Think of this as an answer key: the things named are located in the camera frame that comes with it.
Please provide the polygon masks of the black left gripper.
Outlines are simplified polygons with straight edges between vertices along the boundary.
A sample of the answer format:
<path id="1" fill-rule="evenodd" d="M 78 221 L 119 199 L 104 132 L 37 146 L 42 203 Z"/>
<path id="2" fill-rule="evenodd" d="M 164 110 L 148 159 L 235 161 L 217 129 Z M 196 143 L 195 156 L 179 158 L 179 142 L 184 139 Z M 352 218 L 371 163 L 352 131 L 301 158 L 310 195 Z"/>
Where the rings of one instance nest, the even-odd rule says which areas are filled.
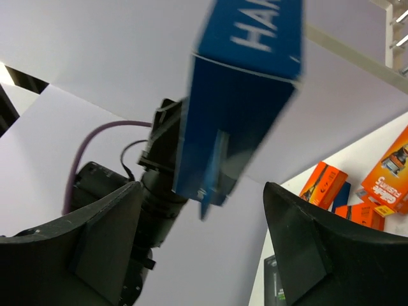
<path id="1" fill-rule="evenodd" d="M 179 101 L 164 99 L 156 110 L 147 146 L 138 160 L 138 164 L 146 170 L 174 176 L 180 119 L 185 101 L 186 98 Z"/>

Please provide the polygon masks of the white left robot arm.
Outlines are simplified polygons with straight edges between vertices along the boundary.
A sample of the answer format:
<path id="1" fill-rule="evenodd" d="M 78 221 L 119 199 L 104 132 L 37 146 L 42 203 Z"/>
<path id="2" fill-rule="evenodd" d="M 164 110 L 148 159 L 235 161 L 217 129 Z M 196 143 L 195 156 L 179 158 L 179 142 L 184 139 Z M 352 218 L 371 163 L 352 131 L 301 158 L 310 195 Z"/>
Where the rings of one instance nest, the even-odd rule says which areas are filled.
<path id="1" fill-rule="evenodd" d="M 119 305 L 133 305 L 142 292 L 147 274 L 155 266 L 152 249 L 168 236 L 187 198 L 173 192 L 173 177 L 183 101 L 164 99 L 156 110 L 147 147 L 138 164 L 145 168 L 140 182 L 142 205 Z M 71 211 L 82 208 L 135 179 L 93 161 L 75 175 Z"/>

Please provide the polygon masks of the blue white Harry's razor box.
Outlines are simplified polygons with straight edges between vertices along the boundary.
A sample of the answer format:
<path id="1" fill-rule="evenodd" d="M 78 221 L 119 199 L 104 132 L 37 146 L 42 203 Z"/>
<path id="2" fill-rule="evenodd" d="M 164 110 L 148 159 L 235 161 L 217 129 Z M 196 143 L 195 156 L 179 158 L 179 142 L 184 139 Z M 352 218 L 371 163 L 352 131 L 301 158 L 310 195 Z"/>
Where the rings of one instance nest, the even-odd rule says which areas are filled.
<path id="1" fill-rule="evenodd" d="M 173 190 L 221 206 L 302 77 L 303 1 L 215 1 L 192 52 Z"/>

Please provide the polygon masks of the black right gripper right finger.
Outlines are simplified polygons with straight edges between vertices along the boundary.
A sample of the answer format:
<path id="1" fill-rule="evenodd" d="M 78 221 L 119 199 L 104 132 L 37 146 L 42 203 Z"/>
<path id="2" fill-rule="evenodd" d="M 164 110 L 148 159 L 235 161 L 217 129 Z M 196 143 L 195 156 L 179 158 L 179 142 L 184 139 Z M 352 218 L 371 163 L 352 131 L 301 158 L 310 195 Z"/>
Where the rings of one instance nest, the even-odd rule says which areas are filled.
<path id="1" fill-rule="evenodd" d="M 407 238 L 314 206 L 282 186 L 263 190 L 288 305 L 407 305 Z"/>

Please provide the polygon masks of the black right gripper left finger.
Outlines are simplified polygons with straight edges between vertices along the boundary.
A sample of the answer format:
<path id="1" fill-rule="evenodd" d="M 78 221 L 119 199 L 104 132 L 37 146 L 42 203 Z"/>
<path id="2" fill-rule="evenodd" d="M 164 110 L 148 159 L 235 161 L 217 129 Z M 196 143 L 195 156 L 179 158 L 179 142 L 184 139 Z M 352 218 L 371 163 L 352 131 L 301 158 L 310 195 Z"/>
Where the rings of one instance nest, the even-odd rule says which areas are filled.
<path id="1" fill-rule="evenodd" d="M 131 250 L 141 209 L 131 182 L 48 223 L 1 238 L 2 305 L 131 305 L 140 270 Z"/>

